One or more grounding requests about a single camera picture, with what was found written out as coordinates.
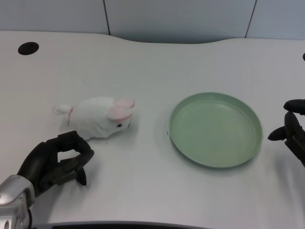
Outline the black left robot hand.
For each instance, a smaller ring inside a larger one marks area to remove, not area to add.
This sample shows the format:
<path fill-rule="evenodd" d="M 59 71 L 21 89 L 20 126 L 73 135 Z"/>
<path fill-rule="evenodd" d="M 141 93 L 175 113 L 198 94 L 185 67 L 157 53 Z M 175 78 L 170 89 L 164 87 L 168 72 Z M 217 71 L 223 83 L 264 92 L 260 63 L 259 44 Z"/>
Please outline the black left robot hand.
<path fill-rule="evenodd" d="M 54 185 L 74 179 L 86 186 L 83 167 L 93 155 L 94 151 L 76 131 L 67 132 L 39 143 L 26 157 L 17 175 L 33 184 L 35 197 Z"/>

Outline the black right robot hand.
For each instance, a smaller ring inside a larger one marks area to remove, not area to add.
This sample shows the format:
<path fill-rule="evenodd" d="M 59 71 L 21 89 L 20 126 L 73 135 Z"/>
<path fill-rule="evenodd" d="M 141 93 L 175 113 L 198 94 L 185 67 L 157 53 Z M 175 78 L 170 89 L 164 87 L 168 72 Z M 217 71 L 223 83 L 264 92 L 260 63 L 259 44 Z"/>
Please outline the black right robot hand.
<path fill-rule="evenodd" d="M 305 166 L 305 130 L 299 124 L 295 113 L 305 115 L 305 100 L 289 100 L 284 104 L 287 111 L 284 126 L 274 130 L 267 139 L 271 141 L 285 141 L 285 145 Z"/>

